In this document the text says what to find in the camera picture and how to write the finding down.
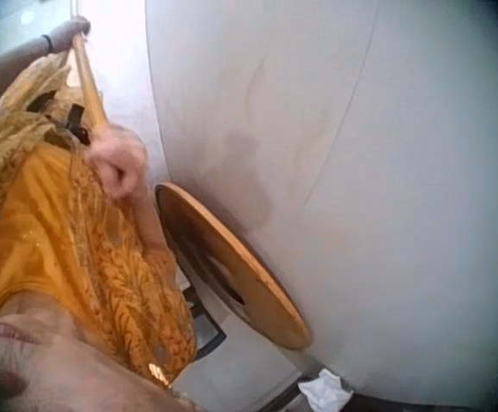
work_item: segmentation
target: wooden disc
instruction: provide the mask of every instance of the wooden disc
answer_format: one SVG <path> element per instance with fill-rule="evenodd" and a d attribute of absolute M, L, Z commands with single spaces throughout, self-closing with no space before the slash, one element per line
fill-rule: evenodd
<path fill-rule="evenodd" d="M 158 185 L 155 198 L 167 242 L 188 278 L 197 273 L 234 313 L 273 343 L 287 349 L 310 345 L 308 328 L 293 302 L 232 232 L 177 185 Z"/>

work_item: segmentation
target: hand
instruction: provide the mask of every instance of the hand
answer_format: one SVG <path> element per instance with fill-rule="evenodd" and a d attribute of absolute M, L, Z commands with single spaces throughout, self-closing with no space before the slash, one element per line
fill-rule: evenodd
<path fill-rule="evenodd" d="M 81 16 L 73 17 L 70 21 L 62 23 L 55 27 L 49 33 L 49 38 L 52 43 L 52 53 L 60 53 L 68 50 L 71 47 L 71 40 L 78 33 L 88 33 L 91 28 L 91 23 Z"/>
<path fill-rule="evenodd" d="M 85 161 L 94 168 L 110 197 L 137 201 L 148 195 L 148 154 L 132 130 L 116 124 L 97 128 Z"/>

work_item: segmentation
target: white tank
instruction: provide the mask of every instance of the white tank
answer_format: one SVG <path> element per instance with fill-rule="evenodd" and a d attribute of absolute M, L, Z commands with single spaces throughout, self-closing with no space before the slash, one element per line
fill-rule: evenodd
<path fill-rule="evenodd" d="M 454 0 L 146 7 L 171 180 L 274 272 L 313 330 L 309 354 L 373 397 L 495 394 L 498 13 Z"/>

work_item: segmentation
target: lip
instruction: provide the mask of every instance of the lip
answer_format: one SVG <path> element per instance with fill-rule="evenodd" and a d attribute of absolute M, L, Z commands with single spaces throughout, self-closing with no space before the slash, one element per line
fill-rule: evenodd
<path fill-rule="evenodd" d="M 0 322 L 0 337 L 5 339 L 13 339 L 20 342 L 39 344 L 39 341 L 29 333 L 18 329 L 12 324 L 6 324 L 4 322 Z"/>

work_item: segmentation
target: saree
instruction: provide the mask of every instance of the saree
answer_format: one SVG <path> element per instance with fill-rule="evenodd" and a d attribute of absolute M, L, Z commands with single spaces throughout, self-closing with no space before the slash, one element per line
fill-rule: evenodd
<path fill-rule="evenodd" d="M 131 206 L 106 197 L 84 146 L 57 125 L 82 106 L 63 61 L 33 62 L 0 99 L 0 308 L 21 291 L 46 294 L 116 362 L 168 387 L 195 355 L 190 310 L 165 281 L 174 255 L 143 246 Z"/>

